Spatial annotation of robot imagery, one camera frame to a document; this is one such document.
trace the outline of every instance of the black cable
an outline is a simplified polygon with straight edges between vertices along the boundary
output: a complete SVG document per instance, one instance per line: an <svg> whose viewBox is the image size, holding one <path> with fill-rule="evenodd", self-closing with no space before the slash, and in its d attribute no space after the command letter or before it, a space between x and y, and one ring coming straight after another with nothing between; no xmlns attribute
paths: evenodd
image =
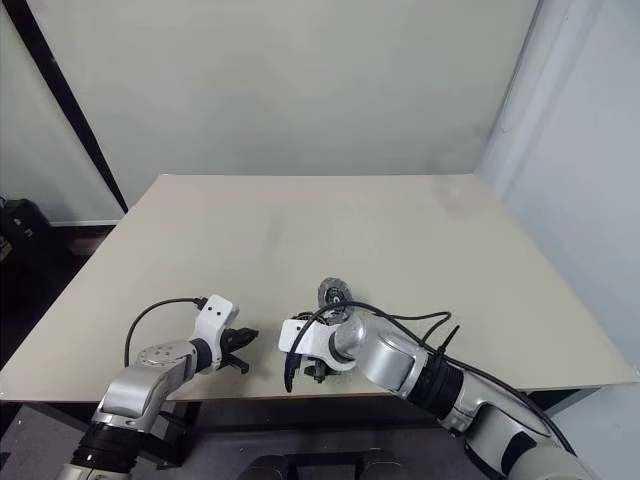
<svg viewBox="0 0 640 480"><path fill-rule="evenodd" d="M444 325L445 323L447 323L449 321L449 319L451 318L451 316L445 317L442 320L438 320L436 323L434 323L431 328L429 330L427 330L427 333L424 334L424 337L422 337L422 343L426 343L426 341L429 339L429 337L431 336L431 334L433 332L435 332L438 328L440 328L442 325Z"/></svg>
<svg viewBox="0 0 640 480"><path fill-rule="evenodd" d="M422 341L426 342L433 332L435 332L438 328L440 328L442 325L444 325L449 320L451 320L452 314L451 312L442 311L442 312L435 312L435 313L427 313L426 315L417 315L415 317L407 317L404 315L393 315L393 314L389 314L389 316L395 318L396 320L427 320L429 318L444 317L442 320L438 320L436 323L434 323L431 326L431 328L427 330L427 333L424 334L424 337L422 337Z"/></svg>
<svg viewBox="0 0 640 480"><path fill-rule="evenodd" d="M199 297L196 297L196 298L170 298L169 300L163 300L161 302L154 303L153 305L145 308L142 311L142 313L140 313L140 315L138 315L136 317L136 319L133 321L133 323L129 327L129 332L127 333L127 338L124 341L124 366L125 366L125 368L129 366L129 350L130 350L130 347L131 347L131 337L133 336L133 331L136 329L136 326L138 325L138 323L140 323L140 320L142 320L142 317L144 317L147 313L149 313L154 308L158 308L158 307L161 307L162 305L167 305L169 303L194 303L196 306L198 306L201 309L204 306L204 304L202 303L202 300L203 299L199 298Z"/></svg>
<svg viewBox="0 0 640 480"><path fill-rule="evenodd" d="M458 330L460 330L460 325L456 325L455 327L453 327L453 330L449 332L449 335L447 335L447 338L445 338L444 342L442 342L442 345L438 347L439 351L441 351L444 354L445 350L451 343L451 340L453 340L453 337L455 337L456 333L458 333Z"/></svg>
<svg viewBox="0 0 640 480"><path fill-rule="evenodd" d="M393 314L389 314L389 316L395 318L396 320L427 320L429 318L445 317L440 321L446 322L451 318L451 312L443 311L443 312L427 313L426 315L417 315L415 317L406 317L404 315L393 315Z"/></svg>
<svg viewBox="0 0 640 480"><path fill-rule="evenodd" d="M395 326L398 330L400 330L402 333L404 333L409 338L411 338L418 345L426 349L429 353L434 355L438 353L436 349L434 349L433 347L431 347L430 345L422 341L420 338L418 338L413 332L411 332L404 325L398 322L393 316L380 310L378 307L374 307L373 305L369 305L364 302L357 302L353 300L333 303L320 308L307 320L307 322L302 326L302 328L298 332L298 335L294 339L293 344L291 345L291 350L287 352L287 356L285 360L284 380L285 380L285 387L287 388L288 392L291 392L291 384L287 379L286 365L293 361L293 355L295 354L295 351L298 348L298 345L300 345L300 342L302 341L302 337L304 336L305 333L307 333L307 330L309 330L313 322L315 322L320 317L320 315L322 315L324 312L326 312L327 310L331 310L335 307L359 307L365 310L369 310L370 312L373 312L374 314L380 317L383 317L385 320L387 320L389 323ZM533 411L549 427L549 429L553 432L553 434L556 436L558 441L562 444L562 447L567 452L575 456L576 453L573 447L571 446L567 438L564 436L560 428L558 428L558 426L554 423L553 420L551 420L551 418L545 413L545 411L542 410L538 405L536 405L536 403L533 400L531 400L528 396L526 396L522 392L519 392L518 390L516 390L515 388L513 388L511 385L504 382L503 380L500 380L499 378L491 375L490 373L485 372L484 370L468 365L460 360L456 360L455 358L449 357L448 355L442 355L442 358L446 360L448 363L450 363L451 365L454 365L458 368L462 368L464 370L468 370L471 373L478 375L479 377L489 380L491 383L498 385L500 388L502 388L506 392L516 397L518 400L524 403L527 407L529 407L529 409Z"/></svg>

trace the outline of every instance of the dark floor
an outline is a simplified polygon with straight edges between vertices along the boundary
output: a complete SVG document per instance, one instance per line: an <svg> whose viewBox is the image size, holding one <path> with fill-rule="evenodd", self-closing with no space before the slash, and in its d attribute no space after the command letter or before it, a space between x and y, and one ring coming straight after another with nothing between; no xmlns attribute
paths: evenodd
<svg viewBox="0 0 640 480"><path fill-rule="evenodd" d="M69 280L104 240L113 226L58 227L54 234L73 254L68 265ZM66 282L54 285L24 262L17 250L3 242L0 288L0 368L4 367L22 341L51 306ZM20 404L0 403L0 435L20 409Z"/></svg>
<svg viewBox="0 0 640 480"><path fill-rule="evenodd" d="M0 442L11 455L2 478L43 480L55 478L68 461L81 433L22 407ZM199 436L179 469L157 471L140 460L133 478L176 480L233 480L254 458L268 454L348 452L383 448L402 462L410 479L479 480L485 478L466 458L462 445L441 429L357 430L350 432L218 433ZM304 480L348 479L350 467L301 469Z"/></svg>

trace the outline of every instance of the white wall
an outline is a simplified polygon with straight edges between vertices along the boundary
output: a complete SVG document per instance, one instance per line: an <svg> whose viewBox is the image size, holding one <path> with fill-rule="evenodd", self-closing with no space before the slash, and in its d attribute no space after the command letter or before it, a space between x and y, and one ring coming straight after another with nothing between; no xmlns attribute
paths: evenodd
<svg viewBox="0 0 640 480"><path fill-rule="evenodd" d="M31 0L134 203L160 173L471 172L532 0Z"/></svg>
<svg viewBox="0 0 640 480"><path fill-rule="evenodd" d="M479 173L637 368L640 3L574 0L554 18L560 34L546 55L538 51L543 68L521 72L541 80L514 100L531 103L512 128L498 122ZM639 470L639 406L640 387L608 388L557 420L603 479L631 480Z"/></svg>
<svg viewBox="0 0 640 480"><path fill-rule="evenodd" d="M0 192L35 201L50 221L115 220L122 210L0 11Z"/></svg>

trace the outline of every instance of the white table top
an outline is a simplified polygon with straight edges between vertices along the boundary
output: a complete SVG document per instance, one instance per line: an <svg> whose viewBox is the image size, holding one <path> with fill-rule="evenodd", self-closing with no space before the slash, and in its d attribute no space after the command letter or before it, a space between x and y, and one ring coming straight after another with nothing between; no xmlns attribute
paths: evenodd
<svg viewBox="0 0 640 480"><path fill-rule="evenodd" d="M181 400L286 396L282 320L313 310L322 279L388 312L449 309L449 353L527 390L637 382L573 291L473 175L227 177L163 175L107 237L0 373L0 398L97 401L122 368L124 337L146 306L223 295L234 327L260 330L251 365L198 375ZM155 310L132 354L185 339L197 311ZM408 326L423 332L430 322ZM433 337L436 343L448 329ZM357 371L295 395L378 393Z"/></svg>

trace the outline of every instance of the floor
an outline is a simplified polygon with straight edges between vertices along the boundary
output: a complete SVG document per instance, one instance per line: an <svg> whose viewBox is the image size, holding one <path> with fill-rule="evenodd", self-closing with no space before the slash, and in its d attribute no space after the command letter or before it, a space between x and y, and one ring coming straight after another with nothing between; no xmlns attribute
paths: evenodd
<svg viewBox="0 0 640 480"><path fill-rule="evenodd" d="M12 480L55 478L67 462L81 433L27 406L23 406L0 441L8 452L0 475ZM252 459L267 454L362 451L384 448L405 466L410 479L479 480L485 478L467 460L459 440L439 429L352 432L281 432L215 434L198 438L179 469L158 471L140 460L137 480L232 480ZM349 467L313 467L301 470L303 480L348 479Z"/></svg>

